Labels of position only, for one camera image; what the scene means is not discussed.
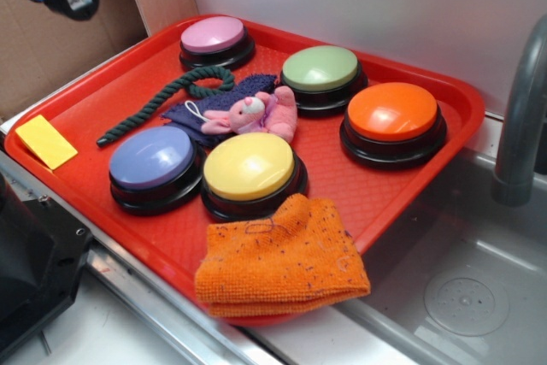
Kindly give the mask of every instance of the pink stuffed bunny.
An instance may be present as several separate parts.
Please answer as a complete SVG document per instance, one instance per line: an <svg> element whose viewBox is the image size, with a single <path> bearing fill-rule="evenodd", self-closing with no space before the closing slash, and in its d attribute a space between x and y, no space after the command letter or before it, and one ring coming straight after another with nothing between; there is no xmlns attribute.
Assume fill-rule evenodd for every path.
<svg viewBox="0 0 547 365"><path fill-rule="evenodd" d="M290 143L297 128L297 104L292 90L283 85L273 94L259 91L236 102L228 111L207 110L204 134L270 132Z"/></svg>

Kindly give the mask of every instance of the yellow sticky note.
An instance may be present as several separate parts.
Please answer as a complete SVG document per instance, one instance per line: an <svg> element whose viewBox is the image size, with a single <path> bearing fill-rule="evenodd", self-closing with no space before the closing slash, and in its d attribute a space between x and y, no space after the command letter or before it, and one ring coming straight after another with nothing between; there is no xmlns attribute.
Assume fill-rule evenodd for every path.
<svg viewBox="0 0 547 365"><path fill-rule="evenodd" d="M55 170L78 154L78 151L42 116L15 129L26 147Z"/></svg>

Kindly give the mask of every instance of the purple button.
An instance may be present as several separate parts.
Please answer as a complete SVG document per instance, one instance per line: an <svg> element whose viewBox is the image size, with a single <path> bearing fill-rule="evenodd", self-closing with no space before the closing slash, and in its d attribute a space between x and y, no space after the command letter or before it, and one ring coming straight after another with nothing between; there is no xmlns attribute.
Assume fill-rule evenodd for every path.
<svg viewBox="0 0 547 365"><path fill-rule="evenodd" d="M145 190L182 173L193 158L188 135L176 127L152 127L126 140L110 158L110 175L122 187Z"/></svg>
<svg viewBox="0 0 547 365"><path fill-rule="evenodd" d="M216 16L188 27L182 32L180 41L188 51L214 53L235 45L244 34L244 26L239 19Z"/></svg>

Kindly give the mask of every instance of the orange button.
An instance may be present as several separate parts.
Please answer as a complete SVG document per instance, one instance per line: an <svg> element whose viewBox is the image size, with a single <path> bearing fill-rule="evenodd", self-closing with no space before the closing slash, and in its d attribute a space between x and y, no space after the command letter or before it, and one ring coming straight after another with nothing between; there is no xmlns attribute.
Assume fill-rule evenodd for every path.
<svg viewBox="0 0 547 365"><path fill-rule="evenodd" d="M433 125L437 100L417 85L383 83L357 93L348 106L348 116L353 129L365 138L408 140Z"/></svg>

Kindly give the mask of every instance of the orange washcloth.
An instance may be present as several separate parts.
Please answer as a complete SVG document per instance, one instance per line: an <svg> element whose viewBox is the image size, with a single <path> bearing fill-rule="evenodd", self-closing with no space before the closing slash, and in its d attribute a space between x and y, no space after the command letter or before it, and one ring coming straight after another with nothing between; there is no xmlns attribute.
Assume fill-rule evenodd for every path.
<svg viewBox="0 0 547 365"><path fill-rule="evenodd" d="M370 293L334 203L295 194L268 219L212 224L196 294L213 316L295 314Z"/></svg>

